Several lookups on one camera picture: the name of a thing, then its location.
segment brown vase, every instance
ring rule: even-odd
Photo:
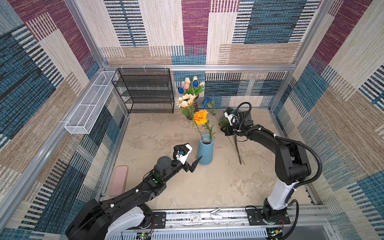
[[[199,98],[199,95],[197,95],[196,98],[193,100],[193,106],[195,107],[195,112],[199,111],[199,106],[197,105],[198,98]]]
[[[193,107],[195,108],[195,112],[198,112],[199,111],[199,106],[197,105],[197,98],[199,97],[199,95],[196,96],[196,98],[193,100]],[[193,120],[193,116],[191,115],[188,115],[186,116],[188,120]]]

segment patterned wallpaper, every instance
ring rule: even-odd
[[[0,9],[1,201],[99,67],[64,0]],[[96,196],[123,119],[111,94],[89,135],[67,134],[0,239],[63,239]]]
[[[181,97],[177,91],[185,77],[197,76],[205,80],[205,91],[199,94],[197,103],[205,97],[215,100],[216,108],[237,107],[247,101],[252,107],[267,108],[280,87],[286,72],[216,72],[216,71],[175,71],[171,72],[175,99]]]
[[[0,200],[98,66],[64,0],[0,0]]]
[[[348,240],[384,238],[383,36],[384,1],[336,0],[274,111],[320,155],[310,187]]]
[[[110,94],[90,134],[66,134],[0,239],[66,239],[66,228],[101,186],[124,120],[118,97]]]
[[[289,64],[320,0],[78,0],[110,65]]]

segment pink tray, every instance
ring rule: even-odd
[[[125,192],[125,184],[127,182],[128,166],[118,166],[113,175],[109,194],[111,196],[118,196]]]

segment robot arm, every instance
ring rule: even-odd
[[[248,111],[239,111],[240,106],[244,104],[249,105]],[[236,110],[227,109],[224,116],[228,119],[229,124],[222,127],[221,131],[226,136],[246,136],[249,140],[260,143],[276,155],[275,172],[278,179],[271,195],[265,199],[263,207],[264,222],[274,224],[285,214],[288,200],[296,188],[315,181],[322,172],[322,165],[317,154],[305,144],[278,137],[263,126],[254,125],[250,115],[251,107],[250,103],[244,102]],[[316,175],[309,180],[305,180],[311,174],[306,149],[315,156],[318,163]]]
[[[127,228],[140,224],[148,226],[152,211],[145,202],[160,195],[167,187],[166,182],[181,169],[194,172],[201,157],[190,166],[186,159],[191,151],[189,144],[176,145],[173,160],[167,156],[160,157],[133,189],[109,200],[88,201],[67,228],[65,234],[68,239],[104,240]]]

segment orange carnation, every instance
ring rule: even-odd
[[[201,125],[201,124],[204,124],[207,122],[207,115],[208,115],[208,112],[207,110],[200,110],[198,112],[195,113],[195,115],[193,116],[193,121],[195,121],[195,123],[197,125]]]

